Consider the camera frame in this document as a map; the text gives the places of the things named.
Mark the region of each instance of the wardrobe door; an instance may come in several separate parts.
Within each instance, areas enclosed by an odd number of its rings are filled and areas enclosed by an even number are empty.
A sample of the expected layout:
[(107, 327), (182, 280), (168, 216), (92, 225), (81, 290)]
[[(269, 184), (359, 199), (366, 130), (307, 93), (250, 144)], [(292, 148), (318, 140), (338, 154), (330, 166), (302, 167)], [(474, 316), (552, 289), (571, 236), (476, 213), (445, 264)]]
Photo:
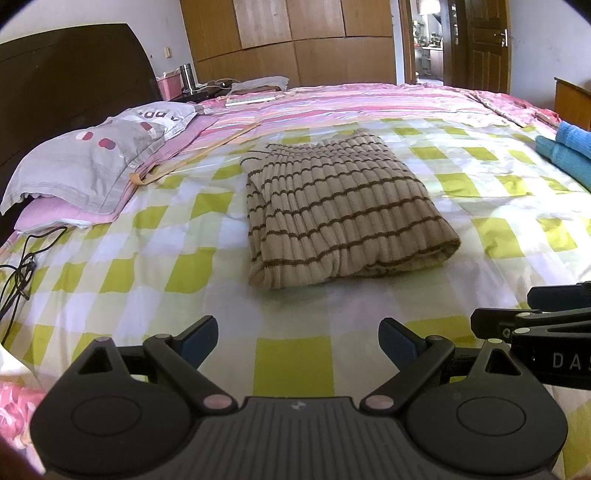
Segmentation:
[(341, 3), (348, 37), (392, 37), (389, 0), (341, 0)]
[(287, 0), (287, 7), (294, 40), (345, 36), (340, 0)]
[(300, 40), (295, 47), (303, 86), (396, 81), (391, 38)]
[(300, 78), (295, 57), (293, 43), (287, 42), (198, 61), (195, 67), (200, 82), (221, 78), (244, 81), (282, 75), (289, 78), (290, 87), (297, 87)]
[(232, 0), (181, 0), (193, 60), (241, 49)]
[(285, 0), (234, 0), (242, 48), (291, 40)]

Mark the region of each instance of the headboard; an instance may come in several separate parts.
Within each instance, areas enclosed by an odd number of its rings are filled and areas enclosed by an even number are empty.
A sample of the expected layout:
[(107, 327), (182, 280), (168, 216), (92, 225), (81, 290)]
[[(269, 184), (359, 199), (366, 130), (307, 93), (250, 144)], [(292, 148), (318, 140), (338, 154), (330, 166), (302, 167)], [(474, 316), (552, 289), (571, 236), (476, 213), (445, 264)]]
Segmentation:
[[(161, 100), (144, 49), (126, 24), (85, 25), (0, 44), (0, 196), (45, 140)], [(0, 218), (0, 241), (24, 205)]]

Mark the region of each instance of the yellow-green checkered pattern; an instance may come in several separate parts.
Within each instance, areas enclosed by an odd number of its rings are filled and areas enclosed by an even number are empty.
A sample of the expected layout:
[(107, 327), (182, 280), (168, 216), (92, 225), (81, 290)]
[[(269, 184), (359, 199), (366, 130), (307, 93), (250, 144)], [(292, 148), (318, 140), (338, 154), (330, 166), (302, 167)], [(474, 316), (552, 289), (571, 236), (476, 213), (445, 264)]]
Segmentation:
[[(423, 181), (462, 247), (440, 268), (395, 278), (251, 289), (240, 156), (266, 142), (315, 142), (356, 128), (380, 135)], [(134, 345), (212, 314), (220, 339), (202, 371), (238, 398), (359, 400), (395, 372), (377, 344), (383, 317), (473, 346), (475, 308), (518, 307), (533, 285), (591, 280), (591, 195), (535, 153), (538, 133), (405, 118), (221, 147), (142, 187), (115, 223), (72, 229), (40, 255), (7, 348), (49, 387), (99, 335)], [(2, 262), (15, 264), (22, 245)], [(571, 424), (561, 464), (571, 477), (591, 463), (591, 396), (555, 396)]]

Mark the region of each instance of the striped sweater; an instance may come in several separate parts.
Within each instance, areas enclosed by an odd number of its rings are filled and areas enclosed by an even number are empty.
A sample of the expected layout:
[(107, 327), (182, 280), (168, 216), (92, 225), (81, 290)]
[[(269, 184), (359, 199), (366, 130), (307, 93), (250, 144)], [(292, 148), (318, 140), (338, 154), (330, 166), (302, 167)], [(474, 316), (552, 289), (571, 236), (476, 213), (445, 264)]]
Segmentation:
[(241, 165), (253, 286), (394, 275), (440, 264), (460, 246), (422, 182), (367, 131), (270, 144)]

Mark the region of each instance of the pink floral fabric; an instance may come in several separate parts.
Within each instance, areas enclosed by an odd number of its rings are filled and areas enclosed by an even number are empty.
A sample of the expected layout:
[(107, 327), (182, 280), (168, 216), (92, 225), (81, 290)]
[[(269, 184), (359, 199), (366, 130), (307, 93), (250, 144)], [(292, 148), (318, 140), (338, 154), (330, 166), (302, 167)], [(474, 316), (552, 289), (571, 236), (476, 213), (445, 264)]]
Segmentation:
[(29, 426), (45, 392), (0, 382), (0, 436), (26, 457), (38, 471), (43, 466), (33, 448)]

